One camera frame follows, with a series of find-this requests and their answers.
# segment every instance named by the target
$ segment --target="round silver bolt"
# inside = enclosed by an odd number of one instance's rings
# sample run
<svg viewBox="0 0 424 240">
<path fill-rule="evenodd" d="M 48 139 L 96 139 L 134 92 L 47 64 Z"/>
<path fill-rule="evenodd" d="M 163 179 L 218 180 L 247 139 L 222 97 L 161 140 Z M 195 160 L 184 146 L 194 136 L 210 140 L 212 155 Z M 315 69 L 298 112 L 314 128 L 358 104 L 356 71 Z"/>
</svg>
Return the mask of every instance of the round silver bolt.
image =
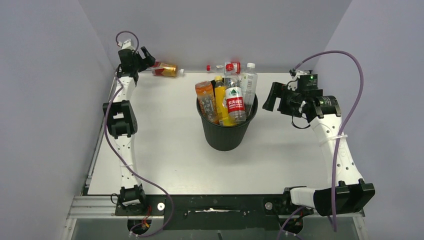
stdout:
<svg viewBox="0 0 424 240">
<path fill-rule="evenodd" d="M 265 208 L 266 208 L 266 210 L 272 210 L 273 209 L 273 203 L 272 202 L 265 203 Z"/>
<path fill-rule="evenodd" d="M 157 204 L 157 210 L 163 211 L 165 209 L 165 204 L 163 202 L 159 202 Z"/>
</svg>

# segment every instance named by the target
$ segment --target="yellow bottle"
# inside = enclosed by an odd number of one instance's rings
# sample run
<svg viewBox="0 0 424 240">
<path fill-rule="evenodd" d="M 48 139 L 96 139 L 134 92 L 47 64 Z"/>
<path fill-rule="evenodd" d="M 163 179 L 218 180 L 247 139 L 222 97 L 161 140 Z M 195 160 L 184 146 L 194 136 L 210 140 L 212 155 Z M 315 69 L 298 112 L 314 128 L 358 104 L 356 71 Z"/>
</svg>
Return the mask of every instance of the yellow bottle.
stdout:
<svg viewBox="0 0 424 240">
<path fill-rule="evenodd" d="M 222 76 L 215 77 L 215 101 L 216 112 L 218 113 L 219 125 L 221 126 L 235 126 L 236 123 L 231 120 L 228 115 L 227 99 L 225 95 L 226 87 L 223 82 Z"/>
</svg>

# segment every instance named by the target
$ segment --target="wall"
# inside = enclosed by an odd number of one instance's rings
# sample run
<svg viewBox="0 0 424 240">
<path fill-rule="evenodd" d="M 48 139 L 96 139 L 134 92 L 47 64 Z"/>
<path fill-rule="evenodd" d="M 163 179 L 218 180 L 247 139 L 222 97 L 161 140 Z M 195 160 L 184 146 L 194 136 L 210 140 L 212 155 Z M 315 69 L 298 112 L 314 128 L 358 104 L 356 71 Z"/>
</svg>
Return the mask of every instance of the wall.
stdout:
<svg viewBox="0 0 424 240">
<path fill-rule="evenodd" d="M 345 132 L 376 189 L 365 208 L 371 239 L 423 238 L 423 9 L 422 0 L 353 0 L 326 47 L 352 53 L 363 67 L 363 96 Z M 359 87 L 353 62 L 322 56 L 315 69 L 346 115 Z"/>
<path fill-rule="evenodd" d="M 323 51 L 351 1 L 79 0 L 114 65 L 115 35 L 130 30 L 161 61 L 205 70 L 239 59 L 260 72 L 283 72 Z"/>
<path fill-rule="evenodd" d="M 3 1 L 0 22 L 0 239 L 56 240 L 113 68 L 76 0 Z"/>
</svg>

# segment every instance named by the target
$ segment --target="trash bin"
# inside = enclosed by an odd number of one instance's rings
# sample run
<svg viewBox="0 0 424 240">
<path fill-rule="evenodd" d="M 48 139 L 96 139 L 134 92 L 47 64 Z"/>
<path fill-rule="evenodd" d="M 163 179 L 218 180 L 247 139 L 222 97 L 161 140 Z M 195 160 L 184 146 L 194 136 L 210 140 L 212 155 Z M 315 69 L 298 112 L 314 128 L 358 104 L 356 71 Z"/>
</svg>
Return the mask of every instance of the trash bin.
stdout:
<svg viewBox="0 0 424 240">
<path fill-rule="evenodd" d="M 196 99 L 197 112 L 201 117 L 203 124 L 204 136 L 206 137 L 207 143 L 214 149 L 219 151 L 230 151 L 237 148 L 243 140 L 246 130 L 249 127 L 249 123 L 255 117 L 258 111 L 258 98 L 255 94 L 254 102 L 252 107 L 252 113 L 247 117 L 246 121 L 236 126 L 221 126 L 210 122 L 206 117 L 203 116 L 199 101 Z"/>
</svg>

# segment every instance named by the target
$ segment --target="red bottle cap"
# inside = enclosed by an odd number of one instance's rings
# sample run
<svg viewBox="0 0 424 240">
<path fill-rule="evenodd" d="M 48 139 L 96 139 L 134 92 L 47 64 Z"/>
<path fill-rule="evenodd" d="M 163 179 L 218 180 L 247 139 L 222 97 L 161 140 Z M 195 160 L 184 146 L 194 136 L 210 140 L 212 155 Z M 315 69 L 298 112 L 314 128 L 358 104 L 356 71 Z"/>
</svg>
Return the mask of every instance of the red bottle cap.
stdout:
<svg viewBox="0 0 424 240">
<path fill-rule="evenodd" d="M 234 70 L 234 65 L 232 63 L 228 63 L 227 65 L 225 65 L 225 70 L 227 72 L 231 72 Z"/>
</svg>

